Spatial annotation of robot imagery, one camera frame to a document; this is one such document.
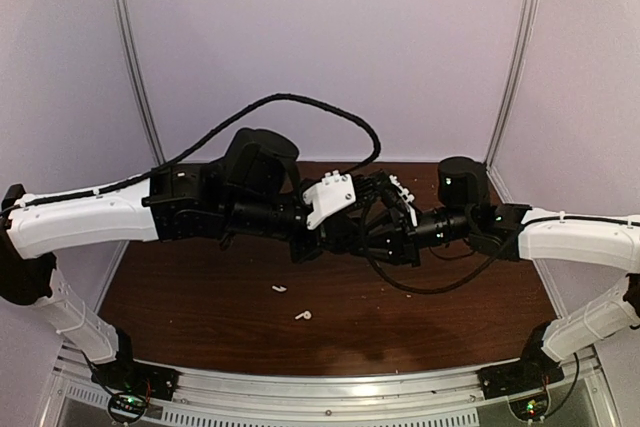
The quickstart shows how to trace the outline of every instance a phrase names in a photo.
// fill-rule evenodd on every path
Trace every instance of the small white piece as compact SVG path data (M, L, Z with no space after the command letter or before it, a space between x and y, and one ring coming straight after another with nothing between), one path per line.
M309 312L308 310L305 310L304 312L300 312L298 315L295 316L296 320L300 320L300 319L309 320L310 318L311 318L311 312Z
M340 175L334 170L327 172L324 178L309 187L302 199L305 204L313 207L313 212L307 216L307 228L316 229L326 218L356 201L353 180L349 174Z

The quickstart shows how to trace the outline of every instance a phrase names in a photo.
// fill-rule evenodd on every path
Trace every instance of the white backdrop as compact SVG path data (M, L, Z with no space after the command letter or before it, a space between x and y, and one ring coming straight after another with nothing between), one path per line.
M111 0L0 0L0 196L96 185L145 170ZM95 305L113 244L60 252L72 287ZM31 427L60 340L0 299L0 425Z
M482 158L522 0L128 0L151 109L171 157L264 95L296 92L365 117L387 160ZM350 124L277 105L248 119L302 157L370 150ZM222 154L231 132L194 156Z
M550 210L640 212L640 0L540 0L496 168L515 201ZM569 310L620 271L549 262ZM640 334L598 345L623 425L640 418Z

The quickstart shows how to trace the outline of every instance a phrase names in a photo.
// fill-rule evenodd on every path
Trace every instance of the white plastic debris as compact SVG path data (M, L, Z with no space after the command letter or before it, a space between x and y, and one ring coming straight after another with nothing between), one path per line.
M311 318L311 312L309 312L308 310L305 310L304 312L300 312L298 315L295 316L296 320L300 320L300 319L309 320L310 318Z

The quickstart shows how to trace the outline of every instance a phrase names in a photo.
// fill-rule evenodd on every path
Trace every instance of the wooden table surface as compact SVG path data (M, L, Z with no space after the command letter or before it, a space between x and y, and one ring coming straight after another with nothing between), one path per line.
M313 178L334 168L301 165ZM376 168L396 173L420 208L438 205L435 164ZM435 287L482 259L444 262L426 251L421 267L387 271ZM294 320L305 310L311 320ZM554 318L529 262L496 262L451 293L407 295L363 259L325 253L294 265L287 244L250 237L236 238L226 252L205 239L130 244L101 315L131 335L139 359L274 375L405 373L509 359L519 356L533 327Z

